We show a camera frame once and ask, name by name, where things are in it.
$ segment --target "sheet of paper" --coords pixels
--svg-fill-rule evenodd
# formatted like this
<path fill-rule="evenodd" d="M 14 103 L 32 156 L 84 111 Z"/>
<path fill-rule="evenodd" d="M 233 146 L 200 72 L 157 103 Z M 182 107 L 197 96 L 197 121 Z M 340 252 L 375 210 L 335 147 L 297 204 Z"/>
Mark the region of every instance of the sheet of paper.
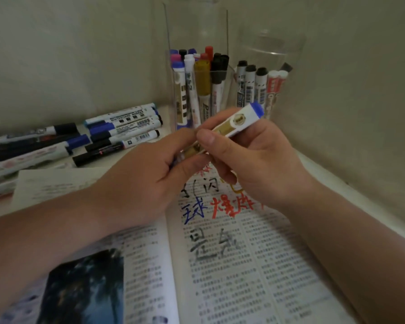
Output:
<path fill-rule="evenodd" d="M 106 171 L 21 171 L 13 209 L 87 187 Z M 0 318 L 0 324 L 178 322 L 165 217 L 78 251 L 35 282 Z"/>
<path fill-rule="evenodd" d="M 167 211 L 182 323 L 355 323 L 281 213 L 208 165 Z"/>

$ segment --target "person's left hand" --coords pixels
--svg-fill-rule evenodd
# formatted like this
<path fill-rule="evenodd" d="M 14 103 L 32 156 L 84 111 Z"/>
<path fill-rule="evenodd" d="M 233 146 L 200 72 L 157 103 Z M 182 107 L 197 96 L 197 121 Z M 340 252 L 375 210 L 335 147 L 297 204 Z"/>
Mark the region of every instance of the person's left hand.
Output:
<path fill-rule="evenodd" d="M 174 156 L 195 140 L 195 131 L 183 128 L 143 143 L 82 191 L 108 234 L 151 223 L 164 213 L 188 179 L 210 162 L 209 155 L 196 155 L 169 169 Z"/>

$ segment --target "hand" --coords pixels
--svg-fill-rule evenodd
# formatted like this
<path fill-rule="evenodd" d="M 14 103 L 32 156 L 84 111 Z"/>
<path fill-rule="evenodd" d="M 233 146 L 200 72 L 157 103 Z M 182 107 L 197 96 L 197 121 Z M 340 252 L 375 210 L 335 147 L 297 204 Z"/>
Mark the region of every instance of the hand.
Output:
<path fill-rule="evenodd" d="M 188 179 L 210 161 L 206 154 L 197 155 L 169 169 L 174 156 L 195 140 L 195 131 L 183 128 L 141 144 L 87 189 L 108 233 L 151 223 L 164 213 Z"/>
<path fill-rule="evenodd" d="M 211 131 L 236 111 L 228 109 L 205 121 L 198 128 L 197 140 L 213 157 L 212 163 L 227 183 L 235 184 L 238 179 L 255 200 L 282 211 L 298 201 L 314 179 L 285 135 L 266 119 L 260 119 L 232 139 Z"/>

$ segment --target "open book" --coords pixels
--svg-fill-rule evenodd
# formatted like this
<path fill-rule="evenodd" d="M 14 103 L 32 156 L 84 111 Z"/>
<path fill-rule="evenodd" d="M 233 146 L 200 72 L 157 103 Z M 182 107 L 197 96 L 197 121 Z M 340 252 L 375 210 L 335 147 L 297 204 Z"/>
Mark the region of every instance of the open book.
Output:
<path fill-rule="evenodd" d="M 84 188 L 106 170 L 21 171 L 13 209 Z M 223 182 L 211 165 L 188 181 L 166 216 L 80 250 L 0 318 L 0 324 L 359 321 L 286 217 Z"/>

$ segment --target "gold marker cap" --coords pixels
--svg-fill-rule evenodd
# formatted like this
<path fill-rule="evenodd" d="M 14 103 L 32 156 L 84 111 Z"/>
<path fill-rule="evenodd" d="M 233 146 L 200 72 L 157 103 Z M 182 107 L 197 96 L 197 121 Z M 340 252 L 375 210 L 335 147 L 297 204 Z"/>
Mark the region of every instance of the gold marker cap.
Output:
<path fill-rule="evenodd" d="M 198 95 L 210 95 L 210 61 L 198 60 L 193 66 L 195 70 L 196 91 Z"/>

